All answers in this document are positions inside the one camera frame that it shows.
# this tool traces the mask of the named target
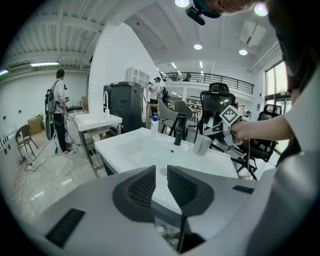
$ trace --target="gray cup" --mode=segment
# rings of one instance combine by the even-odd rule
[[[211,142],[212,140],[209,137],[198,135],[193,145],[193,152],[200,156],[204,156],[207,153]]]

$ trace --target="white shirt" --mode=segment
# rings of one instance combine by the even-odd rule
[[[153,85],[150,86],[154,91],[150,93],[150,99],[157,100],[158,93],[161,91],[161,85],[159,82],[155,82]]]
[[[55,105],[56,108],[54,110],[54,114],[62,114],[64,110],[62,102],[66,101],[65,82],[62,81],[61,79],[55,80],[52,85],[52,89],[53,89],[54,102],[59,102],[59,105],[58,104]]]

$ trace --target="railing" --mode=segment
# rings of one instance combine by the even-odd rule
[[[195,73],[195,72],[181,72],[179,73],[166,73],[161,75],[164,82],[195,82],[195,83],[223,83],[231,89],[236,89],[248,94],[253,94],[254,84],[238,80],[232,77],[209,74],[209,73]]]

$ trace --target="black hair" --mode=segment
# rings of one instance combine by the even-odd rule
[[[56,78],[62,78],[63,76],[65,75],[65,71],[63,69],[59,69],[57,72],[56,72]]]

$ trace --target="white table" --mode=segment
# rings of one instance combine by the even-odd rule
[[[101,169],[103,165],[99,167],[94,166],[86,144],[85,133],[92,136],[100,135],[109,131],[111,127],[118,126],[118,135],[120,135],[122,118],[109,113],[89,113],[77,115],[75,116],[75,119],[83,149],[88,157],[95,176],[99,178],[97,171]]]
[[[180,214],[181,210],[168,189],[167,176],[164,175],[168,165],[238,178],[228,154],[209,149],[206,155],[198,155],[193,152],[194,144],[182,141],[177,146],[174,141],[174,137],[159,132],[153,138],[149,129],[140,128],[98,141],[95,148],[112,173],[156,165],[156,188],[152,200],[176,214]]]

